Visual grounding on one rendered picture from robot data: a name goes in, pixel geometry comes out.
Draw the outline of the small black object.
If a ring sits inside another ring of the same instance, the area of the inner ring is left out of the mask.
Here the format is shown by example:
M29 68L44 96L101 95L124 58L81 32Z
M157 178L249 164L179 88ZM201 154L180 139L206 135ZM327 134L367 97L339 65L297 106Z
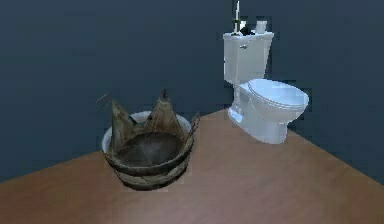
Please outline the small black object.
M256 25L252 23L248 23L247 21L240 22L240 33L243 36L254 35L255 34Z

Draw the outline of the brown wooden tapered drum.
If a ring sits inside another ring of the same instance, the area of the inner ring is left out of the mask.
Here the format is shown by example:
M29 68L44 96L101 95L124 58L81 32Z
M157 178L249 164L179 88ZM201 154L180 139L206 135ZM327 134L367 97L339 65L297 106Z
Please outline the brown wooden tapered drum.
M188 168L194 134L200 122L196 114L185 134L168 92L163 90L143 124L138 124L116 100L111 101L111 143L104 158L121 183L134 190L165 187Z

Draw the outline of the white candle on dark holder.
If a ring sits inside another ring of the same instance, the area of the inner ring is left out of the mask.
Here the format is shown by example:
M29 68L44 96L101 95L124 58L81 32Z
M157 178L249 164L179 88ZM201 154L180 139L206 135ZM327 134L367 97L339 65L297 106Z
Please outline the white candle on dark holder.
M239 31L239 24L240 22L240 1L239 0L232 0L233 5L233 32L231 33L232 36L241 36L241 32Z

